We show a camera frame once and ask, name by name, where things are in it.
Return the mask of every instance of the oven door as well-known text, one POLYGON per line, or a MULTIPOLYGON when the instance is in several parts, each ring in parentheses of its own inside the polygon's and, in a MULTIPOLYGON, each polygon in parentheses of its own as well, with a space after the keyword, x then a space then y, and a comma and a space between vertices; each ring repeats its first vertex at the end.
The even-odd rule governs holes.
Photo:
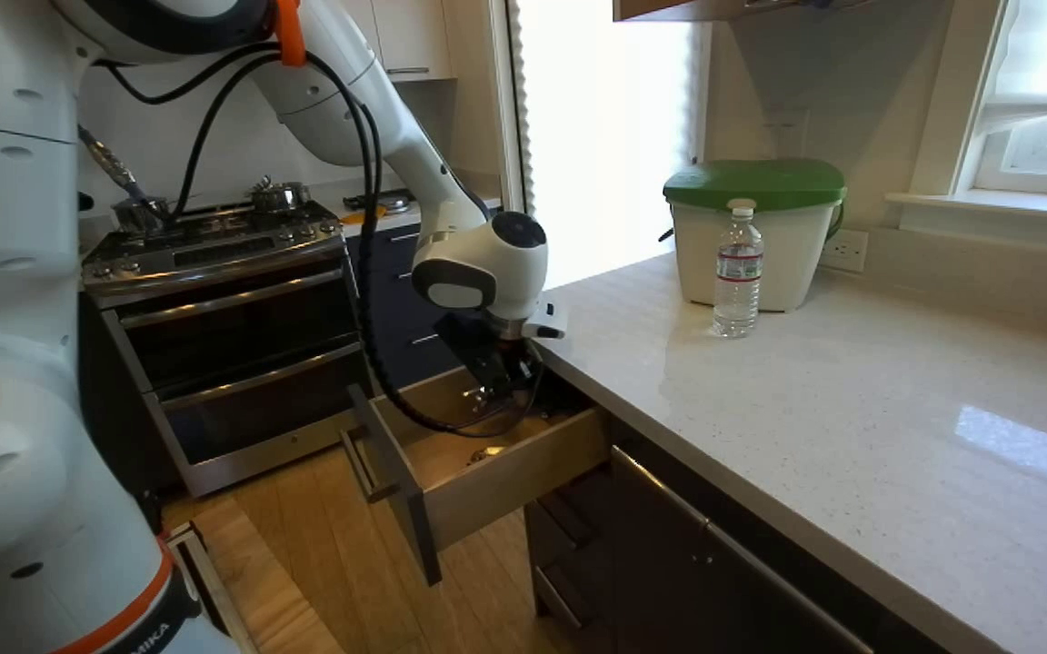
POLYGON ((193 494, 336 444, 368 382, 340 256, 121 304, 111 331, 193 494))

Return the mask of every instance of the water bottle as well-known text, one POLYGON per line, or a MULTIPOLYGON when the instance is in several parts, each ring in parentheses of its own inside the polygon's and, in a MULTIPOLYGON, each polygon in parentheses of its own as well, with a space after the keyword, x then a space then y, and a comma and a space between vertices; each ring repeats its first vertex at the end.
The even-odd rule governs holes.
POLYGON ((729 225, 717 245, 711 334, 746 339, 763 285, 763 236, 752 225, 756 203, 749 195, 734 195, 725 208, 729 225))

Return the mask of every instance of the upper cabinet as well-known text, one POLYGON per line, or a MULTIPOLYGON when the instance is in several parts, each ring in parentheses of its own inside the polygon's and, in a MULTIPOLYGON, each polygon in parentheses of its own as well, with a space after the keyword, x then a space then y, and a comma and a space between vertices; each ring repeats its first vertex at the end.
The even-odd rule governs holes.
POLYGON ((340 0, 389 80, 453 80, 444 0, 340 0))
POLYGON ((618 20, 742 20, 784 7, 839 7, 862 0, 609 0, 618 20))

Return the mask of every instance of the countertop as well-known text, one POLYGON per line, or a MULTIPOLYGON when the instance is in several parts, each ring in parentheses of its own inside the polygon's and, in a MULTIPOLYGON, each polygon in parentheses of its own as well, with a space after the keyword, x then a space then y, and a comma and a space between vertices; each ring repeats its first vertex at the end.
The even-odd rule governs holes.
POLYGON ((1047 322, 819 277, 746 341, 671 253, 549 293, 553 371, 885 610, 1047 654, 1047 322))

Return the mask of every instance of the white container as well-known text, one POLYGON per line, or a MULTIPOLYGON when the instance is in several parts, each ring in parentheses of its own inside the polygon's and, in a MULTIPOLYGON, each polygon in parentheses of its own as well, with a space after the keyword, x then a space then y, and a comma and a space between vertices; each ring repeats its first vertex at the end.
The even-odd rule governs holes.
MULTIPOLYGON (((678 293, 693 304, 711 304, 711 262, 717 241, 725 212, 717 208, 671 208, 671 241, 676 241, 676 277, 678 293)), ((825 232, 839 203, 790 208, 790 212, 761 212, 752 225, 763 232, 763 293, 761 307, 784 311, 803 304, 825 232)))

